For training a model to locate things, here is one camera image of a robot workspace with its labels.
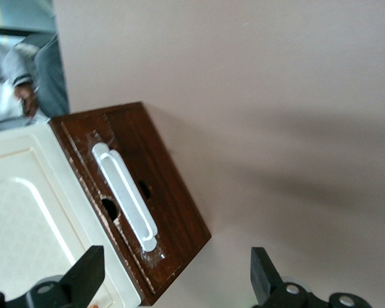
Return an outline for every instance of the screw hole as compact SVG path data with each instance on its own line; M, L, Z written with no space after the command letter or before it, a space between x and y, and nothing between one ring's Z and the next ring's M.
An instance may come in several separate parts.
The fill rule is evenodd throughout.
M107 210L107 214L111 220L115 220L118 216L117 208L114 202L110 199L101 199L104 208Z
M151 190L150 190L150 188L147 186L146 182L144 182L142 180L139 181L139 185L140 185L142 193L144 194L146 199L149 200L151 198Z
M44 294L50 291L50 289L53 287L53 284L46 284L45 286L42 286L37 289L38 294Z

